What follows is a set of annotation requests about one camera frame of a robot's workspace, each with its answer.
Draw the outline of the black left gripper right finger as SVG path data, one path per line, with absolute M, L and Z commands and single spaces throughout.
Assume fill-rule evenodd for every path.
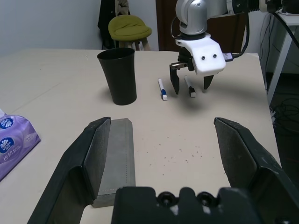
M 299 222 L 299 191 L 270 154 L 241 124 L 215 118 L 222 164 L 232 188 L 250 193 L 266 224 Z

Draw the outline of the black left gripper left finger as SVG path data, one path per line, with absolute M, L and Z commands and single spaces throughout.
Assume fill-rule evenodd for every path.
M 95 120 L 68 147 L 28 223 L 80 223 L 85 207 L 93 204 L 98 195 L 110 126 L 110 117 Z

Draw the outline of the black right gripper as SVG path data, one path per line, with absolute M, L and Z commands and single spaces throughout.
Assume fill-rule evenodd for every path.
M 179 87 L 180 87 L 177 70 L 180 70 L 182 68 L 187 68 L 189 71 L 195 71 L 192 60 L 193 60 L 193 56 L 191 55 L 191 53 L 185 47 L 180 47 L 178 61 L 170 64 L 170 79 L 174 91 L 177 95 L 179 94 Z M 204 77 L 204 90 L 207 90 L 209 88 L 213 78 L 214 75 Z

